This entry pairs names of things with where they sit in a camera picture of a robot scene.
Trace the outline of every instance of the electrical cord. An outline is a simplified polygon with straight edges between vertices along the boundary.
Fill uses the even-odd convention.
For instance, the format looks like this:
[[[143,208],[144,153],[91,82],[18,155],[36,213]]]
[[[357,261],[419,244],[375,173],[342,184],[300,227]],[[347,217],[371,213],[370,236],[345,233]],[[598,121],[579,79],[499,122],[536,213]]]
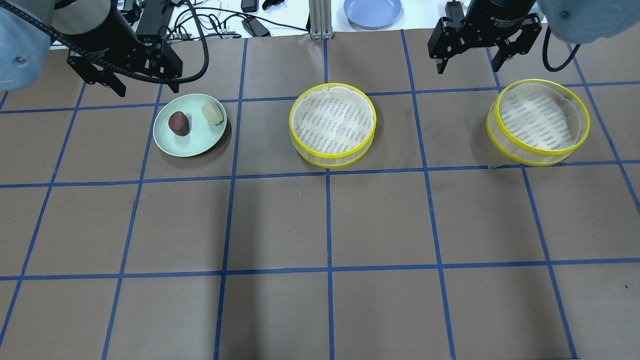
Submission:
[[[198,17],[197,17],[198,14],[196,13],[196,10],[195,10],[195,7],[193,6],[193,4],[191,4],[190,1],[187,1],[187,4],[189,6],[189,10],[193,14],[194,21],[196,23],[196,28],[198,29],[198,34],[200,35],[200,39],[201,39],[201,42],[202,42],[202,50],[204,52],[204,61],[203,61],[203,64],[202,64],[202,68],[195,75],[189,76],[187,78],[159,79],[159,78],[153,78],[153,77],[150,77],[150,76],[144,76],[144,75],[141,75],[141,74],[137,74],[135,72],[131,72],[131,71],[122,69],[122,68],[120,68],[120,67],[118,67],[116,65],[113,65],[112,63],[108,63],[108,62],[104,61],[103,59],[98,58],[93,53],[89,53],[88,51],[78,47],[75,44],[73,44],[73,42],[71,42],[71,40],[69,40],[69,38],[65,34],[60,33],[58,30],[55,30],[54,28],[51,28],[51,27],[43,24],[42,22],[40,22],[36,18],[30,16],[26,12],[23,12],[20,8],[17,8],[16,6],[10,4],[6,0],[0,0],[0,7],[7,9],[9,12],[11,12],[14,15],[20,17],[22,20],[25,20],[26,22],[30,23],[35,28],[37,28],[40,31],[44,32],[45,34],[49,35],[53,39],[59,41],[63,45],[67,46],[71,51],[77,53],[78,55],[82,56],[83,58],[86,58],[90,62],[92,62],[92,63],[94,63],[94,64],[96,64],[98,66],[104,67],[105,69],[109,69],[109,70],[111,70],[113,72],[116,72],[117,74],[121,74],[121,75],[127,76],[128,78],[144,81],[144,82],[147,82],[147,83],[164,84],[164,85],[184,84],[184,83],[190,83],[192,81],[196,81],[197,79],[200,79],[205,74],[205,72],[207,71],[207,67],[209,67],[209,50],[207,48],[207,42],[206,42],[205,37],[204,37],[204,32],[202,31],[202,27],[201,27],[201,24],[200,24],[200,19],[198,19]]]
[[[248,16],[247,16],[247,15],[242,15],[242,14],[238,14],[238,13],[235,13],[235,14],[229,15],[229,16],[228,16],[228,17],[226,17],[224,20],[222,20],[222,28],[223,28],[223,29],[226,29],[226,28],[227,28],[227,20],[231,19],[232,17],[239,17],[239,18],[241,18],[241,19],[247,19],[247,18],[248,18]]]
[[[569,63],[575,57],[575,54],[578,52],[578,49],[580,49],[580,44],[576,44],[576,46],[573,48],[573,51],[569,55],[569,58],[567,58],[567,60],[562,65],[558,67],[551,67],[551,65],[549,65],[549,58],[548,58],[548,48],[549,48],[550,37],[551,37],[551,28],[547,27],[547,32],[545,33],[545,41],[542,43],[542,63],[544,64],[545,69],[551,72],[557,72],[564,69],[567,65],[569,65]]]
[[[254,16],[254,15],[251,15],[251,14],[249,14],[249,13],[236,12],[236,11],[233,11],[233,10],[227,10],[227,9],[222,9],[222,8],[213,8],[213,7],[205,7],[205,6],[198,8],[198,10],[217,10],[217,11],[221,11],[221,12],[228,12],[228,13],[233,13],[233,14],[237,14],[237,15],[244,15],[244,16],[249,16],[249,17],[255,17],[256,19],[266,21],[266,22],[271,23],[271,24],[274,24],[274,25],[276,25],[276,26],[282,26],[282,27],[284,27],[284,28],[291,28],[291,29],[295,29],[295,30],[300,30],[300,31],[304,31],[304,32],[306,32],[306,33],[308,33],[308,32],[309,32],[309,30],[307,30],[307,29],[298,28],[298,27],[296,27],[296,26],[292,26],[292,25],[281,24],[281,23],[279,23],[279,22],[271,21],[271,20],[269,20],[269,19],[265,19],[265,18],[263,18],[263,17],[259,17],[259,16]],[[178,15],[178,18],[179,18],[180,16],[182,16],[183,14],[185,14],[187,11],[189,11],[189,10],[184,10],[183,12],[181,12],[181,13],[180,13],[180,15]]]
[[[162,29],[166,29],[166,31],[171,31],[171,29],[168,26],[161,26],[156,33],[157,36],[160,36],[160,31],[162,31]]]
[[[205,25],[202,25],[203,28],[207,29],[207,30],[213,30],[216,32],[217,35],[220,36],[220,38],[222,38],[222,35],[220,34],[220,32],[218,31],[218,28],[220,27],[220,21],[218,20],[218,23],[216,23],[216,19],[217,17],[213,14],[209,14],[209,15],[205,15],[202,13],[198,14],[198,17],[204,17],[205,19],[209,20],[209,24],[211,25],[210,28],[208,28]],[[177,31],[177,33],[180,35],[181,38],[188,38],[188,33],[187,33],[187,29],[184,27],[184,24],[187,23],[189,20],[193,19],[193,16],[189,16],[187,18],[185,18],[180,24],[176,24],[175,27],[173,28],[173,30],[169,31],[169,34],[167,34],[165,36],[165,38],[170,38],[174,32]]]
[[[209,38],[209,37],[218,37],[218,36],[222,36],[222,38],[224,38],[225,35],[230,36],[231,38],[242,38],[242,35],[237,34],[237,33],[215,33],[215,34],[206,34],[204,37],[205,38]],[[197,41],[199,40],[199,37],[196,38],[183,38],[183,39],[176,39],[174,42],[184,42],[184,41]]]

